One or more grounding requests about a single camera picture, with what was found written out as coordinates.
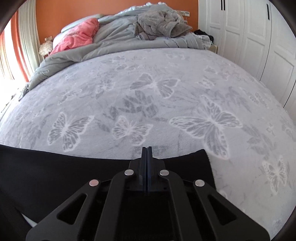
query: triangular cutout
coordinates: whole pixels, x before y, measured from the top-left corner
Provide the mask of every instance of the triangular cutout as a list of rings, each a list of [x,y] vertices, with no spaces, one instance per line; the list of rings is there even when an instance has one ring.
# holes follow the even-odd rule
[[[225,206],[223,206],[223,204],[221,204],[212,195],[208,195],[208,199],[221,225],[226,225],[237,219],[237,217],[231,211],[229,211]]]
[[[65,223],[74,224],[85,199],[86,194],[81,194],[75,201],[61,211],[57,218]]]

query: black pants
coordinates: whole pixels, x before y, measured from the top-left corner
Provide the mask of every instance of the black pants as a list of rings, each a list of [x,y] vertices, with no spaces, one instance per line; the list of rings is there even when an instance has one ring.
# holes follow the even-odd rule
[[[0,145],[0,232],[2,228],[13,233],[13,241],[25,240],[31,226],[21,213],[40,222],[89,180],[110,180],[126,170],[129,162]],[[215,188],[204,150],[164,159],[164,162],[166,169],[176,172],[182,179],[203,179]]]

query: white curtain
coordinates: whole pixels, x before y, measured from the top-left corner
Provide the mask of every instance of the white curtain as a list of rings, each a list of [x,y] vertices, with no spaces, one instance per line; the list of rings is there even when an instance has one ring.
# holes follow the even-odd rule
[[[25,63],[32,75],[43,58],[39,55],[40,41],[36,23],[36,0],[27,0],[18,10],[18,30]]]

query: white wardrobe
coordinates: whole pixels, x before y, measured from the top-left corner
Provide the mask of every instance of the white wardrobe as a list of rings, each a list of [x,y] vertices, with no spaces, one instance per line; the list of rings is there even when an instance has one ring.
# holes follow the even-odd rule
[[[262,81],[296,122],[296,38],[269,0],[199,0],[218,54]]]

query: metal pin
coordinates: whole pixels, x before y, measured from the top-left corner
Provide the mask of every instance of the metal pin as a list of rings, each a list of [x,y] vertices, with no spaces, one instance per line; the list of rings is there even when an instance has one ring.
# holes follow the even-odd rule
[[[195,181],[195,185],[197,186],[197,187],[203,187],[204,185],[205,185],[205,182],[203,181],[203,180],[196,180]]]
[[[98,186],[98,184],[99,184],[99,181],[96,179],[93,179],[89,182],[89,185],[92,187]]]
[[[169,172],[168,170],[161,170],[161,171],[159,172],[159,174],[160,174],[161,176],[167,176],[169,173],[170,173],[170,172]]]
[[[127,176],[131,176],[133,175],[134,171],[132,169],[127,169],[125,170],[124,174],[127,175]]]

